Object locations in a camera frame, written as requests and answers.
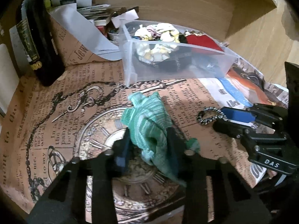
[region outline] blue plastic piece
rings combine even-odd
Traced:
[[[227,107],[224,107],[221,110],[226,115],[226,117],[231,120],[244,122],[244,123],[250,123],[255,121],[255,116],[253,116],[248,111],[234,109],[234,108],[227,108]]]

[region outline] green cloth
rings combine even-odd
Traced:
[[[128,108],[122,115],[121,122],[130,129],[131,140],[138,146],[141,158],[149,165],[155,165],[166,177],[185,185],[184,181],[176,179],[172,174],[167,159],[167,132],[172,126],[158,92],[145,96],[140,92],[129,95],[134,107]],[[197,139],[186,142],[187,149],[199,151]]]

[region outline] rope keyring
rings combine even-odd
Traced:
[[[212,111],[217,114],[203,119],[203,117],[206,115],[206,112],[208,112],[208,111]],[[215,107],[204,107],[204,109],[198,113],[197,118],[196,118],[197,122],[200,123],[201,125],[207,125],[217,119],[227,120],[227,117],[220,109],[215,108]]]

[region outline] red item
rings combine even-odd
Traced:
[[[96,26],[98,30],[107,38],[106,26]]]
[[[188,36],[186,36],[186,39],[187,39],[188,44],[199,45],[202,47],[216,49],[216,50],[223,52],[223,50],[214,42],[214,40],[212,40],[207,35],[201,35],[201,36],[188,35]],[[203,50],[203,49],[199,49],[199,48],[192,48],[192,51],[195,51],[198,53],[203,53],[203,54],[209,54],[209,55],[219,54],[215,51]]]

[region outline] dark glass bottle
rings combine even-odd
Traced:
[[[52,85],[65,70],[50,32],[48,16],[43,0],[23,0],[16,15],[28,62],[44,86]]]

